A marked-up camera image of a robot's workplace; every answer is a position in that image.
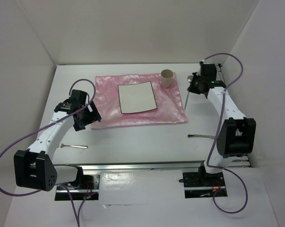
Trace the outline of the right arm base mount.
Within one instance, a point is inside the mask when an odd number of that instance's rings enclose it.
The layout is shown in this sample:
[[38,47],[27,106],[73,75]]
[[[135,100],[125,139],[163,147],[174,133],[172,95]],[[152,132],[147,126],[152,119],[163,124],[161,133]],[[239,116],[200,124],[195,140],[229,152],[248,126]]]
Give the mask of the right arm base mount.
[[178,181],[183,184],[186,199],[228,196],[223,173],[203,177],[199,172],[183,172]]

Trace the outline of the silver spoon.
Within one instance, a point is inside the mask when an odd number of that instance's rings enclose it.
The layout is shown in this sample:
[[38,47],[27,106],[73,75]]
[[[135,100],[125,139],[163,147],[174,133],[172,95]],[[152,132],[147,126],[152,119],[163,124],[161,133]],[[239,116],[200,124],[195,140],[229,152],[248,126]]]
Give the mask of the silver spoon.
[[[193,79],[193,75],[190,75],[190,76],[187,77],[187,81],[188,81],[189,83],[192,82],[192,79]],[[188,92],[187,92],[186,99],[185,99],[184,111],[186,111],[186,107],[187,107],[187,103],[188,103],[188,99],[189,99],[189,94],[190,94],[190,92],[188,91]]]

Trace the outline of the beige cup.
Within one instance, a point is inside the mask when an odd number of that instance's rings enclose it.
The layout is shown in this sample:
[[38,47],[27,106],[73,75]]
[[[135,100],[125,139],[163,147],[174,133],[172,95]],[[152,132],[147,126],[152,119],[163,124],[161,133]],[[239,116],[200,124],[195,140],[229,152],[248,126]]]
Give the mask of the beige cup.
[[161,72],[160,82],[163,88],[169,88],[173,82],[173,72],[168,69],[163,70]]

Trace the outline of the square white plate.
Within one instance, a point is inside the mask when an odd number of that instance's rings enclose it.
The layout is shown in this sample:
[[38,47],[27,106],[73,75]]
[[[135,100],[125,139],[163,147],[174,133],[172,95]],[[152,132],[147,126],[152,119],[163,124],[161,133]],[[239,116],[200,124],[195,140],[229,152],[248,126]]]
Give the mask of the square white plate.
[[122,114],[136,114],[157,109],[150,81],[138,84],[118,85]]

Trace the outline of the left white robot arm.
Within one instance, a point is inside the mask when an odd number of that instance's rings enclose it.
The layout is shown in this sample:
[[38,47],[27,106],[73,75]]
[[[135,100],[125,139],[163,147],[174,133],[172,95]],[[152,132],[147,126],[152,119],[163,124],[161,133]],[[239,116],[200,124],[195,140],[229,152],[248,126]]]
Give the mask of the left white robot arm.
[[54,166],[56,149],[70,128],[81,131],[87,125],[101,120],[93,102],[85,108],[87,92],[72,90],[71,96],[59,103],[50,127],[45,129],[26,150],[14,155],[16,184],[19,187],[50,191],[55,185],[68,183],[78,189],[84,184],[83,169],[75,165]]

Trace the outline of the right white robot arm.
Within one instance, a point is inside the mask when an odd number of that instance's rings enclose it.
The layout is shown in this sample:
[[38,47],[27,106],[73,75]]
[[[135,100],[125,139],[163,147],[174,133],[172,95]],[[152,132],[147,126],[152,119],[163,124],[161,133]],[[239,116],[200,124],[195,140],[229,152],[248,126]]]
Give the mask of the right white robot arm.
[[188,92],[204,95],[219,114],[217,135],[208,158],[201,165],[197,180],[209,185],[214,174],[222,172],[237,157],[253,151],[256,121],[246,117],[236,106],[223,81],[217,79],[215,64],[200,63],[198,72],[192,74]]

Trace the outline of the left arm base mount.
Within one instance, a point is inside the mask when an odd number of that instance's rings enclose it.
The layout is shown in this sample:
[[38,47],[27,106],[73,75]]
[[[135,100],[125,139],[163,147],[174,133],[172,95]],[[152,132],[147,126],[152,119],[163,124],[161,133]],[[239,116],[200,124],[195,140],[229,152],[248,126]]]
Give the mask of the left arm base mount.
[[100,174],[92,173],[84,175],[80,184],[64,183],[57,186],[55,193],[55,201],[70,201],[69,190],[74,201],[96,201],[99,199]]

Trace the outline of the pink satin cloth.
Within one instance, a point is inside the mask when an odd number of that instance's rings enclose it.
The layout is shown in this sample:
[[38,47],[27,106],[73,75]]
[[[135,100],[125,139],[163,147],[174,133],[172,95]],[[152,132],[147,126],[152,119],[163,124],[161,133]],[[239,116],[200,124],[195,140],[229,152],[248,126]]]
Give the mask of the pink satin cloth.
[[[160,76],[160,73],[97,76],[94,103],[102,119],[100,122],[93,123],[91,128],[187,123],[176,75],[173,75],[173,82],[168,88],[161,86]],[[142,113],[122,113],[118,86],[144,82],[151,83],[157,108]]]

